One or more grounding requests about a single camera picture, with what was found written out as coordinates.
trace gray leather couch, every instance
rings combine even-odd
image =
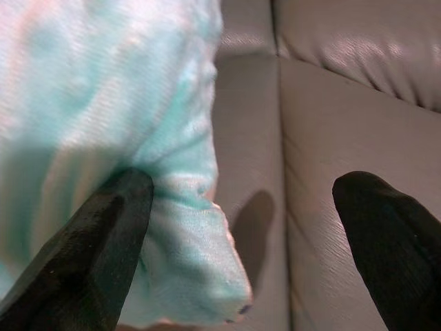
[[[216,199],[256,298],[211,330],[386,331],[331,188],[366,170],[441,217],[441,1],[223,0],[223,13]]]

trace leather surface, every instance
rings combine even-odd
[[[441,111],[441,2],[279,0],[281,53]]]
[[[260,55],[234,57],[217,67],[213,122],[220,176],[216,202],[229,220],[254,289],[254,306],[237,324],[206,329],[163,325],[148,330],[288,331],[277,60]]]
[[[218,57],[275,54],[270,0],[222,0],[224,34]]]
[[[387,331],[354,265],[335,179],[372,172],[441,216],[441,114],[300,61],[281,61],[295,331]]]

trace leather cushion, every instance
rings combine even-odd
[[[278,40],[296,58],[441,111],[441,2],[283,0]]]
[[[334,206],[341,175],[372,172],[441,216],[441,114],[282,60],[294,330],[385,331]]]

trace sofa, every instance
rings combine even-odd
[[[441,217],[441,2],[223,0],[223,15],[216,201],[255,303],[242,323],[149,330],[386,331],[331,190],[365,170]]]

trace towel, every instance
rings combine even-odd
[[[221,30],[219,0],[0,0],[0,298],[130,166],[155,197],[120,323],[240,319],[251,290],[212,202]]]

